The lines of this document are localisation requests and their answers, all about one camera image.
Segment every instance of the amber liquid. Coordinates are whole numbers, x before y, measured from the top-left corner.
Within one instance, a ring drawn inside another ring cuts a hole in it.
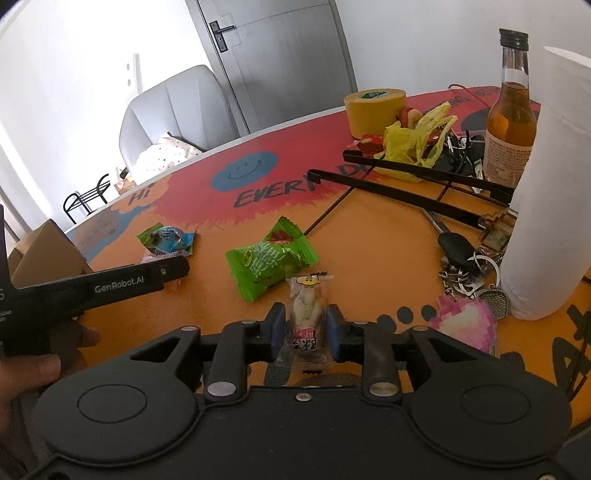
[[[501,96],[488,115],[486,129],[503,142],[531,147],[537,120],[531,109],[529,89],[519,83],[503,83]]]

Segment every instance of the table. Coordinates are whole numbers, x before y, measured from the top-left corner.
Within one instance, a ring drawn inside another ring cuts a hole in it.
[[[408,104],[427,111],[448,100],[459,117],[456,130],[482,129],[498,91],[497,87],[446,90],[411,97]],[[243,300],[224,253],[259,242],[281,215],[302,231],[311,225],[345,187],[311,184],[304,174],[309,168],[322,168],[362,175],[361,166],[342,159],[341,152],[351,143],[342,108],[287,122],[157,177],[72,229],[70,239],[95,270],[140,262],[144,248],[136,235],[157,222],[199,233],[190,274],[177,290],[165,289],[84,315],[84,323],[103,335],[99,346],[85,351],[89,364],[182,325],[198,325],[204,334],[220,332],[229,322],[262,319],[275,301],[288,302],[287,283],[254,303]],[[442,188],[378,173],[368,180],[431,197]],[[494,205],[453,190],[445,200],[478,214],[496,211]],[[478,232],[452,220],[446,223],[477,244]],[[337,303],[348,320],[375,321],[388,314],[397,332],[425,324],[424,317],[432,311],[429,306],[443,291],[437,276],[441,252],[436,239],[437,232],[416,207],[357,190],[309,235],[320,257],[314,269],[335,276],[329,285],[330,302]],[[590,288],[581,283],[563,308],[537,322],[512,317],[501,321],[502,358],[566,389],[582,344],[584,313],[591,310]],[[254,364],[249,382],[262,384],[266,368]],[[580,371],[587,374],[590,369],[591,362],[583,358]],[[352,381],[359,371],[343,364],[326,375],[290,378],[290,384]],[[591,417],[590,386],[581,389],[572,407],[573,425]]]

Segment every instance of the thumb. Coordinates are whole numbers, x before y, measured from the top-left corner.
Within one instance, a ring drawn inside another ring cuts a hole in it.
[[[57,355],[23,355],[0,361],[0,402],[7,403],[24,391],[57,380],[61,362]]]

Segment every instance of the yellow tape roll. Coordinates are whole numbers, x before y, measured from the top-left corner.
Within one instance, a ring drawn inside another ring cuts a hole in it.
[[[383,135],[386,127],[400,118],[406,106],[406,92],[392,88],[363,90],[345,97],[351,135]]]

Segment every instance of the black bottle cap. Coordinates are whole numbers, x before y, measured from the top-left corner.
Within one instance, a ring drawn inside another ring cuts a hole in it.
[[[499,32],[501,33],[501,45],[503,47],[521,51],[530,50],[530,44],[528,42],[530,36],[527,33],[518,32],[516,30],[506,30],[504,28],[500,28]]]

